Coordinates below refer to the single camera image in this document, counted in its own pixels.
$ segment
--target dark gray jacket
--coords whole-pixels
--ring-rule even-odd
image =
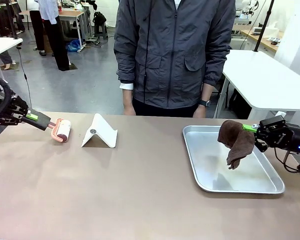
[[[148,105],[195,105],[202,83],[214,86],[222,75],[235,8],[235,0],[181,0],[178,10],[174,0],[121,0],[114,36],[119,80],[134,83],[133,97]]]

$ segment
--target white folded stand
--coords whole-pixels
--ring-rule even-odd
[[[85,133],[81,147],[83,147],[94,135],[98,135],[110,148],[116,147],[118,130],[114,130],[99,113],[94,115],[92,124]]]

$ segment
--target silver baking tray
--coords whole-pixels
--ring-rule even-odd
[[[285,184],[266,156],[256,147],[229,170],[229,149],[218,142],[220,126],[186,126],[183,136],[194,178],[207,192],[282,194]]]

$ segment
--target brown towel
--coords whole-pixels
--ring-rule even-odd
[[[225,121],[219,131],[218,142],[223,143],[230,152],[226,159],[229,169],[236,169],[240,160],[250,155],[255,146],[255,136],[242,128],[236,121]]]

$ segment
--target wristwatch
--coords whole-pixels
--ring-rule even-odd
[[[199,101],[199,105],[205,106],[206,108],[210,108],[210,106],[211,106],[211,101],[203,101],[203,100],[200,100],[200,101]]]

